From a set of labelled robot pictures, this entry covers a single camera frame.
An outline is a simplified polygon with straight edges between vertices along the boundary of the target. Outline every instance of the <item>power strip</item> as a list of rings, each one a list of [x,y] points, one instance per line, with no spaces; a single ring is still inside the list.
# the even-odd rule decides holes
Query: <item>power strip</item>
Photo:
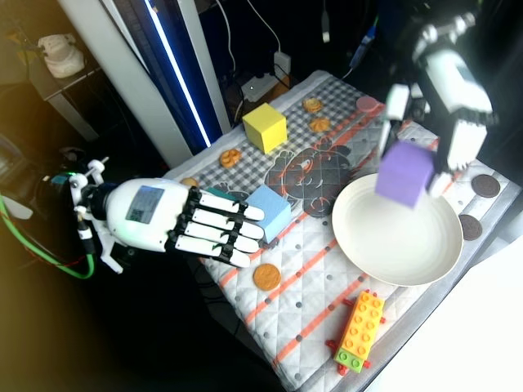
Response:
[[[291,72],[291,58],[281,51],[275,53],[275,75],[276,78],[268,73],[263,78],[251,78],[242,86],[244,97],[249,102],[256,102],[262,98],[271,88],[279,83],[278,79],[283,79]]]

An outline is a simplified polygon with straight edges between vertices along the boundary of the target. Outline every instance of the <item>led light strip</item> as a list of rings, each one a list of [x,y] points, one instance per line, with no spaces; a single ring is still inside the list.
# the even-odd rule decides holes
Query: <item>led light strip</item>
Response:
[[[187,102],[189,103],[190,111],[193,112],[194,119],[196,120],[196,123],[198,124],[198,128],[200,133],[202,134],[203,140],[205,141],[205,145],[207,147],[211,146],[211,142],[209,141],[209,138],[207,136],[207,133],[205,132],[205,128],[203,128],[202,120],[200,119],[198,115],[198,111],[196,110],[196,107],[194,106],[194,102],[192,97],[190,96],[189,89],[187,88],[186,81],[184,80],[180,67],[178,66],[177,59],[174,57],[174,53],[172,53],[171,46],[169,45],[169,41],[167,40],[167,36],[165,35],[165,32],[163,31],[162,24],[160,23],[160,19],[156,15],[156,12],[154,12],[152,6],[149,3],[149,0],[144,0],[145,5],[147,6],[147,10],[149,10],[149,14],[151,19],[153,20],[154,27],[156,28],[156,31],[158,32],[158,35],[160,37],[160,40],[162,41],[163,48],[165,49],[167,56],[169,58],[169,61],[171,61],[172,69],[174,70],[174,73],[177,76],[178,82],[180,83],[181,89],[183,90],[184,95],[186,96]]]

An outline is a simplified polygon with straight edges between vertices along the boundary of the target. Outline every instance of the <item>purple cube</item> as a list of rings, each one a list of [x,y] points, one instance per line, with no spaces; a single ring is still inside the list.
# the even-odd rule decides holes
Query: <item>purple cube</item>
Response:
[[[434,153],[413,143],[396,142],[379,167],[376,193],[414,208],[434,174]]]

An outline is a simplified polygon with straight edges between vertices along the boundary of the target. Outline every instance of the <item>robotic hand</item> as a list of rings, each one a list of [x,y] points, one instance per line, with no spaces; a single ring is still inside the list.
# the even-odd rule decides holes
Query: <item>robotic hand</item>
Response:
[[[171,180],[107,184],[101,176],[106,161],[91,161],[90,170],[71,176],[69,184],[80,238],[92,242],[84,220],[91,221],[101,241],[101,259],[114,272],[123,272],[111,257],[115,243],[155,252],[195,253],[238,267],[249,265],[246,253],[259,249],[257,240],[264,232],[245,220],[262,220],[262,210]],[[88,183],[89,176],[94,185]]]
[[[405,119],[419,121],[431,112],[443,120],[437,130],[436,173],[427,187],[433,197],[442,195],[454,174],[476,159],[487,126],[494,122],[489,97],[454,47],[457,38],[474,24],[474,15],[467,13],[456,16],[450,24],[426,25],[409,59],[417,82],[411,86],[395,84],[387,97],[379,157],[397,140]]]

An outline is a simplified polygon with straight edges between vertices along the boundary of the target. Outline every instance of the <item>round plate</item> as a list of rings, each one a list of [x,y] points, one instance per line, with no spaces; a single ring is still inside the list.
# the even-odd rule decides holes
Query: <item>round plate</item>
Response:
[[[458,216],[444,198],[425,193],[415,209],[379,196],[377,179],[361,177],[337,197],[333,229],[340,248],[385,283],[417,286],[443,278],[463,246]]]

